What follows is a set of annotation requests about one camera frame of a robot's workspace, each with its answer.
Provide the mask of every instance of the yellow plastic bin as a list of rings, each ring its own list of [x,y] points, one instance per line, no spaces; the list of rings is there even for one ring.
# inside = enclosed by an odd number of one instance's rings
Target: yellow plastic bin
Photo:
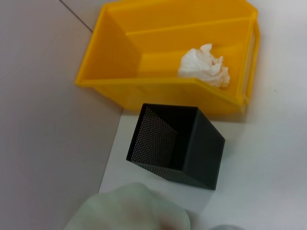
[[[143,103],[197,106],[206,114],[244,112],[260,42],[257,10],[244,0],[123,0],[105,4],[76,84],[122,107]],[[212,43],[230,84],[216,88],[179,78],[182,56]]]

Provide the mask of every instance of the white desk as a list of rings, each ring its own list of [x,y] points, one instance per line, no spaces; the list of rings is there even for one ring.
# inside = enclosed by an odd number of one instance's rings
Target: white desk
[[[100,191],[142,182],[191,215],[193,230],[307,229],[307,3],[253,0],[262,33],[245,123],[213,122],[226,138],[216,191],[168,182],[128,161],[137,115],[124,112]]]

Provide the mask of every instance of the metal mesh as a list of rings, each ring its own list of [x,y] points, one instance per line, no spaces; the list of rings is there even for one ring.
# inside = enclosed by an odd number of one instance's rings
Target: metal mesh
[[[164,179],[168,181],[188,184],[188,185],[197,186],[201,188],[209,188],[206,185],[202,184],[201,182],[195,180],[194,178],[186,175],[182,171],[169,169],[169,168],[163,168],[163,167],[157,167],[157,166],[152,166],[152,165],[142,164],[142,163],[136,163],[136,164],[148,171],[151,171],[152,173],[158,176],[163,177]]]
[[[215,189],[224,138],[203,115],[199,117],[196,125],[185,172],[211,189]]]
[[[146,108],[131,160],[168,167],[177,132],[150,108]]]

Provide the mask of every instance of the black mesh pencil holder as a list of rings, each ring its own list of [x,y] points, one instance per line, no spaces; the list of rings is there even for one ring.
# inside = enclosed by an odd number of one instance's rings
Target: black mesh pencil holder
[[[169,181],[215,190],[224,143],[197,107],[144,104],[127,160]]]

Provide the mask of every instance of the white tissue paper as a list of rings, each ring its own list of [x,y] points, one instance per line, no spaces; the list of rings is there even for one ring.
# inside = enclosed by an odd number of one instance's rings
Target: white tissue paper
[[[215,58],[210,50],[212,44],[189,50],[181,59],[178,76],[198,78],[212,86],[227,87],[230,81],[228,68],[223,66],[223,57]]]

